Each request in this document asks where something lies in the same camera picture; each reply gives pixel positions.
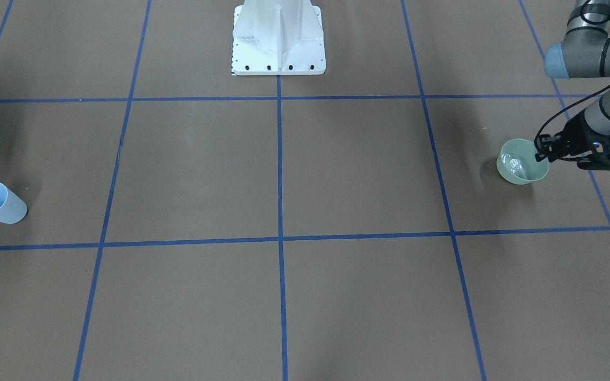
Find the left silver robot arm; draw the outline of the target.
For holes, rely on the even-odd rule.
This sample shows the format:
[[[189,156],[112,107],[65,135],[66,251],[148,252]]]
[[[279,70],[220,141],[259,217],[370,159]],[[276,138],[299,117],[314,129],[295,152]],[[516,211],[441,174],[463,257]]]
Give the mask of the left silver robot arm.
[[[610,79],[610,1],[577,1],[561,42],[547,49],[545,74],[552,79]],[[583,170],[610,171],[610,84],[588,96],[591,104],[561,132],[539,130],[537,161],[575,162]]]

